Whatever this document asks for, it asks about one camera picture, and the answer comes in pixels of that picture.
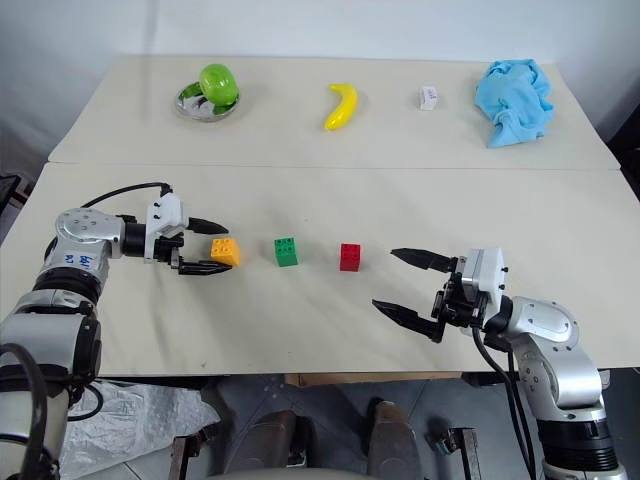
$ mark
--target plastic banana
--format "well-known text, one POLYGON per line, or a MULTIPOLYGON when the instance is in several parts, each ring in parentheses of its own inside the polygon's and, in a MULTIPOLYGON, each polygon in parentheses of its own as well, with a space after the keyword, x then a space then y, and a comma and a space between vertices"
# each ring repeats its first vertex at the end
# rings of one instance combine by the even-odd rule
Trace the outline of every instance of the plastic banana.
POLYGON ((340 105, 331 112, 324 123, 326 130, 336 130, 344 126, 353 115, 353 112, 356 111, 358 107, 358 92, 349 83, 332 83, 329 85, 329 89, 338 92, 342 96, 340 105))

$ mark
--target floor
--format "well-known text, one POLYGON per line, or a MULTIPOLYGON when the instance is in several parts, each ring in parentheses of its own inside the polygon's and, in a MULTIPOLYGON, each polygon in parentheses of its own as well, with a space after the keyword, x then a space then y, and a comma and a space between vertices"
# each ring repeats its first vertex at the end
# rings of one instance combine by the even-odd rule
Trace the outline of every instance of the floor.
MULTIPOLYGON (((299 389, 283 384, 279 375, 248 375, 224 378, 217 391, 234 421, 227 458, 237 448, 249 425, 267 413, 290 408, 313 419, 322 466, 364 473, 366 457, 360 451, 360 433, 364 429, 369 400, 380 397, 395 402, 409 414, 425 479, 464 478, 459 453, 442 457, 425 440, 429 425, 434 423, 476 429, 483 478, 526 478, 501 385, 474 388, 462 380, 452 379, 299 389)), ((640 478, 636 452, 640 444, 640 414, 637 411, 640 375, 631 369, 613 371, 611 385, 604 396, 618 457, 630 478, 640 478)), ((203 398, 213 401, 213 391, 205 389, 203 398)), ((531 417, 529 420, 535 428, 531 417)), ((536 456, 539 462, 541 449, 537 441, 536 456)), ((203 451, 199 458, 190 461, 187 478, 206 477, 213 471, 214 462, 211 452, 203 451)), ((169 463, 169 451, 163 450, 85 477, 85 480, 164 479, 169 463)))

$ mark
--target lego brick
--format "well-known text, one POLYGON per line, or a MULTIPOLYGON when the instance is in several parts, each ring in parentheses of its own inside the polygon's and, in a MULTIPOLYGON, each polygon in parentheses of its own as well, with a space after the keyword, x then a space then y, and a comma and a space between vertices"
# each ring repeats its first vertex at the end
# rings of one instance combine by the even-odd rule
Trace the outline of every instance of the lego brick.
POLYGON ((357 272, 360 269, 360 245, 343 243, 340 247, 340 271, 357 272))
POLYGON ((240 249, 233 238, 216 238, 211 242, 211 259, 237 267, 240 265, 240 249))
POLYGON ((274 248, 276 261, 281 267, 289 267, 298 264, 298 255, 296 254, 296 243, 293 237, 279 238, 274 240, 274 248))

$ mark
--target blue towel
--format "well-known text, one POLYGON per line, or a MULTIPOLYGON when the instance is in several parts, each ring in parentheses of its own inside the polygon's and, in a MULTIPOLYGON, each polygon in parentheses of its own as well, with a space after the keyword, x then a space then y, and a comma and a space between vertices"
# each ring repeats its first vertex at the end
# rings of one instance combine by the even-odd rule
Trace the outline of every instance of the blue towel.
POLYGON ((489 65, 476 87, 475 104, 495 130, 489 148, 532 142, 544 136, 553 116, 545 97, 551 84, 535 60, 503 60, 489 65))

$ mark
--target yellow block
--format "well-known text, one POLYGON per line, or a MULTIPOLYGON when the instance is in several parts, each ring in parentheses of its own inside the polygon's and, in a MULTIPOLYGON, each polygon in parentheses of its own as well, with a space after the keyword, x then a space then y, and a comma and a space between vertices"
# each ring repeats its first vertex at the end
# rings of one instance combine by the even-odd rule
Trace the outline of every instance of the yellow block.
POLYGON ((240 265, 240 249, 233 238, 216 238, 211 242, 211 259, 237 267, 240 265))

